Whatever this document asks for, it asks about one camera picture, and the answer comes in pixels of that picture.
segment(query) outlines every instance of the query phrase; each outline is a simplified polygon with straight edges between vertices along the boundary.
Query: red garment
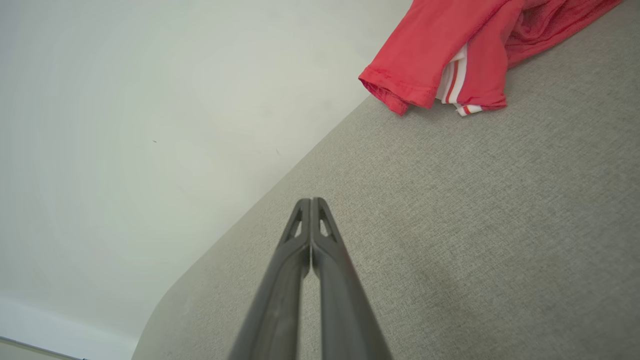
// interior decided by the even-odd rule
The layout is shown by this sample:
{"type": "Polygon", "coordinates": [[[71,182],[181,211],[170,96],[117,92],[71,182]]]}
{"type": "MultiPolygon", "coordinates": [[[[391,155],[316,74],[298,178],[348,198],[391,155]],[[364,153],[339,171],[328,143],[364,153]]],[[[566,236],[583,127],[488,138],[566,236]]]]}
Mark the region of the red garment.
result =
{"type": "Polygon", "coordinates": [[[393,112],[431,108],[462,116],[507,106],[507,68],[591,24],[621,0],[413,0],[364,86],[393,112]]]}

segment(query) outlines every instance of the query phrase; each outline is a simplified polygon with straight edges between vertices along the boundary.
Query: black tongs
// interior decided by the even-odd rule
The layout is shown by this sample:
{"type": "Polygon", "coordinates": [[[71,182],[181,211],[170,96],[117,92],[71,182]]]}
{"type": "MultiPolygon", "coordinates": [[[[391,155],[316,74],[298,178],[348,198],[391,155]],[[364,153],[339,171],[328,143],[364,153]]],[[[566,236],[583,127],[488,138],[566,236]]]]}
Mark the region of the black tongs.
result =
{"type": "Polygon", "coordinates": [[[329,206],[313,198],[296,203],[230,360],[298,358],[300,290],[311,265],[320,278],[323,359],[392,359],[329,206]]]}

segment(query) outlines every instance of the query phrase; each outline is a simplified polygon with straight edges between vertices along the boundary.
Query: white wall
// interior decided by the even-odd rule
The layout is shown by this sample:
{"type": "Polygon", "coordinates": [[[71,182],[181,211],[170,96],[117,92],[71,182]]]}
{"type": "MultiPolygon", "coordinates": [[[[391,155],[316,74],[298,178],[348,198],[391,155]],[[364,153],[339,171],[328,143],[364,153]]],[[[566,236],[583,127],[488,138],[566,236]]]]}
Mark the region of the white wall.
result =
{"type": "Polygon", "coordinates": [[[56,356],[25,347],[0,338],[0,359],[2,360],[75,360],[70,357],[56,356]]]}
{"type": "MultiPolygon", "coordinates": [[[[357,76],[409,4],[0,0],[4,303],[135,343],[177,278],[364,99],[357,76]]],[[[63,328],[50,350],[69,354],[86,340],[63,328]]],[[[87,344],[69,355],[114,359],[87,344]]]]}

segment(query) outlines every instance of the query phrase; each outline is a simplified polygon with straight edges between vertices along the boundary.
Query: gray fabric surface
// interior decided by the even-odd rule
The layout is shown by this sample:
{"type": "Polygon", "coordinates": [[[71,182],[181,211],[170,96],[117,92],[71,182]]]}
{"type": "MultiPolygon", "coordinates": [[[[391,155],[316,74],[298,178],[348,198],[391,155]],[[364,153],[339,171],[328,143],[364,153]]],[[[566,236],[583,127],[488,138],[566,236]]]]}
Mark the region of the gray fabric surface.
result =
{"type": "MultiPolygon", "coordinates": [[[[639,17],[626,2],[510,71],[505,110],[368,98],[169,290],[133,359],[224,359],[313,196],[396,360],[637,359],[639,17]]],[[[321,356],[318,293],[310,273],[302,359],[321,356]]]]}

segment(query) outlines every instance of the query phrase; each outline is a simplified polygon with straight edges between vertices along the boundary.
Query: white stripe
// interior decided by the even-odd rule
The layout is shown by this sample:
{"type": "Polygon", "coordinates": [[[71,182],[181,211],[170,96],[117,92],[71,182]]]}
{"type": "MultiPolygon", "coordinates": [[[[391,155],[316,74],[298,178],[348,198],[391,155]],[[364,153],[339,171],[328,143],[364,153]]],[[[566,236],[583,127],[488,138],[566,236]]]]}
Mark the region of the white stripe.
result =
{"type": "Polygon", "coordinates": [[[482,111],[482,106],[480,105],[465,105],[465,106],[462,106],[460,104],[455,104],[455,105],[458,108],[458,113],[460,114],[460,116],[467,116],[467,112],[465,112],[465,106],[467,107],[467,110],[469,111],[470,114],[475,114],[482,111]]]}
{"type": "Polygon", "coordinates": [[[451,87],[451,81],[453,80],[453,63],[448,63],[442,71],[442,79],[440,79],[440,86],[436,93],[436,98],[440,99],[443,104],[446,104],[447,94],[451,87]]]}
{"type": "Polygon", "coordinates": [[[453,84],[453,91],[451,91],[451,96],[449,97],[449,102],[458,102],[458,96],[460,95],[460,90],[462,90],[462,84],[465,82],[465,76],[467,75],[467,45],[465,44],[460,52],[464,55],[464,57],[458,60],[458,73],[456,74],[456,83],[453,84]]]}

